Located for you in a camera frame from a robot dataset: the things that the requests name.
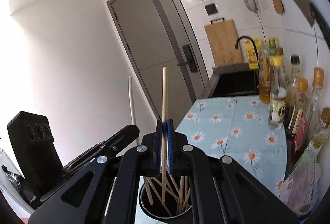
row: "blue tablecloth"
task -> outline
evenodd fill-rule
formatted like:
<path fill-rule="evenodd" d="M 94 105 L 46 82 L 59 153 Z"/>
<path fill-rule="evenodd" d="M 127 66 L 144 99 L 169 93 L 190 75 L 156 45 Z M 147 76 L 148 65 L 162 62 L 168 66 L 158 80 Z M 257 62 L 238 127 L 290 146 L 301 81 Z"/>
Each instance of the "blue tablecloth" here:
<path fill-rule="evenodd" d="M 268 127 L 268 105 L 258 96 L 198 99 L 176 131 L 207 155 L 229 155 L 276 196 L 284 179 L 284 128 Z"/>

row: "black bag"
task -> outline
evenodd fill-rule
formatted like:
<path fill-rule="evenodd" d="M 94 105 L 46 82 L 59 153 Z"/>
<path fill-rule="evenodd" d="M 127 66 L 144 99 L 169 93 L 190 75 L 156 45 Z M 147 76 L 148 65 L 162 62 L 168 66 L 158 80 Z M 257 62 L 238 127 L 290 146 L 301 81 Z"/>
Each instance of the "black bag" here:
<path fill-rule="evenodd" d="M 32 191 L 29 182 L 21 175 L 8 171 L 7 167 L 5 167 L 4 165 L 2 165 L 1 167 L 2 170 L 6 173 L 9 181 L 19 193 L 19 195 L 21 195 L 23 200 L 26 201 L 28 205 L 32 206 L 32 202 L 36 199 L 36 197 Z"/>

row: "cutting board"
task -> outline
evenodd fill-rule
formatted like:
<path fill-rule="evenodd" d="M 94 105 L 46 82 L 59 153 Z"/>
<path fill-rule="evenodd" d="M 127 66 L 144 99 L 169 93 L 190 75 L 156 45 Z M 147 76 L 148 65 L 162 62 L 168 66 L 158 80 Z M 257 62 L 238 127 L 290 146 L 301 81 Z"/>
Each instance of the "cutting board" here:
<path fill-rule="evenodd" d="M 216 66 L 243 62 L 240 48 L 235 49 L 237 32 L 233 20 L 213 23 L 204 28 Z"/>

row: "black faucet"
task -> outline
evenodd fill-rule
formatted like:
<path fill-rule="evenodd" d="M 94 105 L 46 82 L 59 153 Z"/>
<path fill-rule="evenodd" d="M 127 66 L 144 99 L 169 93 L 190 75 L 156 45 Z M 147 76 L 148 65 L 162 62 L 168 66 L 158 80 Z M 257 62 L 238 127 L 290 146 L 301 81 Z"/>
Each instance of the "black faucet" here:
<path fill-rule="evenodd" d="M 239 43 L 240 40 L 242 40 L 242 39 L 248 39 L 248 40 L 250 40 L 250 41 L 252 42 L 252 44 L 253 44 L 253 48 L 255 49 L 255 56 L 257 57 L 258 70 L 260 70 L 259 57 L 258 57 L 258 50 L 257 50 L 257 47 L 255 46 L 255 42 L 254 42 L 254 40 L 252 40 L 251 37 L 249 37 L 249 36 L 241 36 L 241 37 L 239 37 L 239 38 L 237 39 L 237 41 L 236 41 L 235 49 L 238 49 L 238 43 Z"/>

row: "black sink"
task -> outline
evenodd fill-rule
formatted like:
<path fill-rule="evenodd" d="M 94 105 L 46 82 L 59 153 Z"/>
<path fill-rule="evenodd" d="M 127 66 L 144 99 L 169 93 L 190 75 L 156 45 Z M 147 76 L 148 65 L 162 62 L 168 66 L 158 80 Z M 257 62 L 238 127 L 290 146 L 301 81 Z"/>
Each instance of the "black sink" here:
<path fill-rule="evenodd" d="M 259 95 L 258 78 L 255 70 L 218 75 L 218 81 L 209 97 L 236 97 Z"/>

